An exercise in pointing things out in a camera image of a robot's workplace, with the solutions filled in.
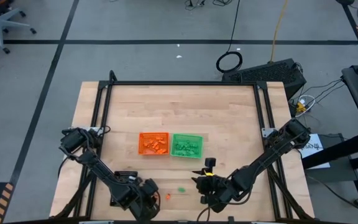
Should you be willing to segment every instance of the chair wheel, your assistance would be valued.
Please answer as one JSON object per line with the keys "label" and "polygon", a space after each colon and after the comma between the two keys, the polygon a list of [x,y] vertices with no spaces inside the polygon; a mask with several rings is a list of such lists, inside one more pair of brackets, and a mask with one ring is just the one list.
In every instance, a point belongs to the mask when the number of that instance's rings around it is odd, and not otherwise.
{"label": "chair wheel", "polygon": [[9,49],[7,49],[6,47],[3,50],[4,50],[5,54],[11,53],[11,51]]}

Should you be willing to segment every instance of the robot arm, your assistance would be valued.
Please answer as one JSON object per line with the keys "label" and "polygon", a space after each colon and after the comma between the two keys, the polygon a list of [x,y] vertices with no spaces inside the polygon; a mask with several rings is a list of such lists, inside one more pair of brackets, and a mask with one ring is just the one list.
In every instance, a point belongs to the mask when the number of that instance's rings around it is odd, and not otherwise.
{"label": "robot arm", "polygon": [[199,175],[193,178],[198,192],[203,194],[201,203],[208,204],[214,212],[221,212],[233,199],[240,201],[249,194],[256,177],[282,155],[292,149],[303,148],[310,139],[310,131],[299,121],[291,119],[280,130],[274,130],[264,139],[266,151],[249,166],[236,169],[229,177],[224,178],[212,173],[215,158],[207,158],[201,171],[193,171]]}
{"label": "robot arm", "polygon": [[[89,171],[98,177],[109,187],[111,197],[122,209],[129,208],[133,216],[141,223],[149,222],[160,211],[156,204],[154,194],[158,187],[152,179],[142,183],[140,177],[129,177],[123,180],[113,173],[92,150],[100,146],[100,136],[92,129],[89,131],[81,128],[64,130],[65,135],[59,149],[62,150],[69,159],[87,166]],[[78,147],[84,147],[80,156],[73,154]]]}

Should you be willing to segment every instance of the yellow connector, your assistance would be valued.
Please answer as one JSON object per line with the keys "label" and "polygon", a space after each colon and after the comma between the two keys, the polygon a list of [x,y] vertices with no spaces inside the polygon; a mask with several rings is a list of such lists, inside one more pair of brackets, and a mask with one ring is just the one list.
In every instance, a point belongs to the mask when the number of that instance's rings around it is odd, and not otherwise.
{"label": "yellow connector", "polygon": [[305,106],[303,106],[303,104],[301,102],[298,102],[297,107],[296,107],[296,112],[303,113],[305,111],[306,111]]}

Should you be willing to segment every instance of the yellow cable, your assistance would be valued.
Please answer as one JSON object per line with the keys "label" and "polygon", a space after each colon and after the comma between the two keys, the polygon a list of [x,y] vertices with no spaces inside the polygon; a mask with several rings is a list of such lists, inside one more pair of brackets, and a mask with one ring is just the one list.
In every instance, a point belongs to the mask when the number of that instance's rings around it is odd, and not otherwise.
{"label": "yellow cable", "polygon": [[285,0],[283,9],[281,10],[280,17],[278,18],[278,22],[277,22],[276,29],[274,30],[274,37],[273,37],[273,44],[272,44],[272,55],[270,56],[270,61],[271,61],[271,62],[273,62],[273,58],[274,58],[274,47],[275,47],[275,43],[276,43],[277,31],[278,31],[278,29],[280,28],[281,19],[282,19],[283,16],[284,16],[284,11],[285,11],[285,8],[287,8],[287,4],[288,4],[288,0]]}

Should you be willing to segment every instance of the black floor stripe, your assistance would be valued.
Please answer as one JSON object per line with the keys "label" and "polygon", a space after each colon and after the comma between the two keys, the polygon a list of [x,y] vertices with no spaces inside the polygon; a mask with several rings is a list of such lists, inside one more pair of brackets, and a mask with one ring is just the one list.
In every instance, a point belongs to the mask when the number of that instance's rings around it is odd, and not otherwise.
{"label": "black floor stripe", "polygon": [[[230,44],[230,40],[66,40],[66,44]],[[233,44],[271,45],[272,40],[233,40]],[[357,40],[276,40],[277,45],[357,45]]]}
{"label": "black floor stripe", "polygon": [[4,44],[60,44],[60,40],[4,40]]}
{"label": "black floor stripe", "polygon": [[[5,44],[60,44],[61,40],[5,40]],[[230,40],[64,40],[64,44],[230,44]],[[272,40],[233,40],[233,44],[271,45]],[[276,40],[276,45],[358,45],[358,40]]]}
{"label": "black floor stripe", "polygon": [[73,5],[72,5],[72,7],[70,9],[70,13],[68,15],[65,28],[63,30],[62,36],[60,37],[59,45],[58,45],[58,47],[56,49],[55,56],[53,57],[53,60],[51,62],[51,65],[50,65],[50,68],[49,68],[49,71],[48,71],[48,75],[47,75],[47,77],[45,79],[44,86],[42,87],[40,98],[38,99],[37,106],[35,107],[35,111],[34,111],[34,114],[32,116],[29,129],[27,130],[27,134],[25,135],[24,142],[23,142],[23,145],[22,145],[22,149],[21,149],[21,151],[19,153],[19,157],[18,157],[18,159],[16,161],[16,165],[15,165],[15,168],[13,170],[13,173],[12,173],[12,176],[11,176],[11,181],[10,181],[10,183],[12,183],[15,186],[17,184],[17,181],[19,180],[19,176],[20,176],[20,173],[22,171],[25,158],[26,158],[27,153],[28,153],[29,148],[30,148],[31,140],[32,140],[32,138],[34,136],[35,128],[37,127],[37,123],[38,123],[38,120],[40,118],[42,108],[44,107],[45,99],[47,97],[49,87],[50,87],[50,84],[52,82],[53,75],[55,74],[55,70],[56,70],[56,66],[57,66],[57,63],[58,63],[59,58],[60,58],[60,54],[62,53],[62,50],[63,50],[64,41],[67,38],[68,30],[70,29],[71,22],[73,21],[74,14],[75,14],[75,11],[76,11],[76,8],[77,8],[77,5],[78,5],[78,1],[79,0],[74,0],[73,1]]}
{"label": "black floor stripe", "polygon": [[345,10],[345,14],[346,14],[346,17],[347,19],[349,20],[350,24],[351,24],[351,27],[353,29],[353,32],[354,32],[354,35],[356,35],[357,37],[357,40],[358,40],[358,31],[357,31],[357,25],[356,25],[356,22],[352,16],[352,13],[351,11],[349,10],[349,6],[345,6],[345,5],[342,5],[343,9]]}

